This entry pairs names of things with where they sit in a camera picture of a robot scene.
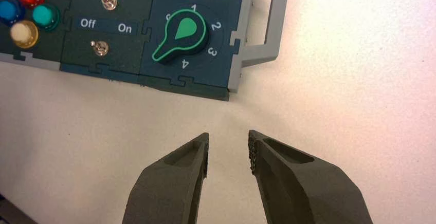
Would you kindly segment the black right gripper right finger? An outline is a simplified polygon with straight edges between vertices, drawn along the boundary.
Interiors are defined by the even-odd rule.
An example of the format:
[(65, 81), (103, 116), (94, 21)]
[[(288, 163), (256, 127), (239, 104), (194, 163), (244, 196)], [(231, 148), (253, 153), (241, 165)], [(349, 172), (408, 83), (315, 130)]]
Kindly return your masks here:
[(267, 223), (372, 223), (357, 185), (338, 166), (256, 130), (250, 169)]

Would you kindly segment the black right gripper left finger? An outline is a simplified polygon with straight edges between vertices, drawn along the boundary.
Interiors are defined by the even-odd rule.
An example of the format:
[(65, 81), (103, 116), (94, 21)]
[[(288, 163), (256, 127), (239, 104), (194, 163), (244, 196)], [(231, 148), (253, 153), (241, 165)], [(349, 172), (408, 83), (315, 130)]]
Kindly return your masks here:
[(209, 134), (202, 133), (143, 169), (122, 223), (196, 223), (208, 152)]

